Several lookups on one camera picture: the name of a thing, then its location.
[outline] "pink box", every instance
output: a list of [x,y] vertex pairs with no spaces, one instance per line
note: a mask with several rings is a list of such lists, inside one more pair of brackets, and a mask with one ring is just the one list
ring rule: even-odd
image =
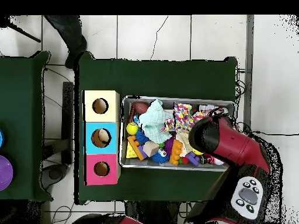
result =
[[[105,176],[98,176],[95,173],[95,164],[105,162],[109,169]],[[107,155],[86,155],[86,183],[87,186],[117,184],[120,176],[120,166],[116,154]]]

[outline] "table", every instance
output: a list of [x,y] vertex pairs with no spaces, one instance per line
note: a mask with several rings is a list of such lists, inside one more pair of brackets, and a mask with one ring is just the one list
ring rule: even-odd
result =
[[0,155],[13,166],[13,180],[0,199],[49,200],[40,187],[42,157],[41,78],[48,52],[31,58],[0,57],[0,129],[5,143]]
[[129,61],[93,59],[85,52],[75,69],[75,202],[200,201],[221,172],[121,168],[116,185],[84,186],[82,90],[126,95],[235,101],[237,60]]

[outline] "metal tray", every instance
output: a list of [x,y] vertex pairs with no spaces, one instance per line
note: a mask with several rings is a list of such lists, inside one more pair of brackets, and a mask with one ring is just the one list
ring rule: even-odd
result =
[[128,124],[128,115],[130,113],[131,104],[134,102],[146,102],[150,104],[154,100],[159,99],[163,102],[163,109],[173,109],[173,102],[190,104],[192,106],[197,105],[208,105],[212,104],[215,106],[223,106],[228,110],[228,114],[236,117],[237,108],[233,101],[222,101],[222,100],[197,100],[197,99],[179,99],[179,98],[163,98],[163,97],[147,97],[140,96],[125,96],[121,101],[121,124],[120,124],[120,152],[119,152],[119,163],[123,167],[134,167],[134,168],[146,168],[146,169],[172,169],[172,170],[202,170],[202,171],[214,171],[223,172],[227,169],[227,165],[214,165],[214,164],[199,164],[197,167],[188,164],[178,164],[174,166],[169,162],[164,164],[158,164],[153,162],[151,159],[140,160],[139,158],[126,158],[127,151],[127,137],[126,126]]

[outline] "blue box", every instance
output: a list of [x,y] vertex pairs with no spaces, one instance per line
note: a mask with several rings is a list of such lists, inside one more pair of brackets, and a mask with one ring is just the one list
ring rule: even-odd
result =
[[[98,148],[92,143],[91,137],[96,129],[105,129],[109,132],[111,140],[108,146]],[[86,154],[116,154],[119,145],[119,130],[116,122],[87,122],[86,123]]]

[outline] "yellow ball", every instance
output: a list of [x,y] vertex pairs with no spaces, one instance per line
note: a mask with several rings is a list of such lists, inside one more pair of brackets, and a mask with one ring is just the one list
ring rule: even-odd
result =
[[134,122],[130,122],[128,123],[126,130],[130,135],[135,135],[138,131],[138,125]]
[[203,153],[199,152],[198,150],[196,149],[192,149],[192,152],[195,154],[195,155],[202,155]]

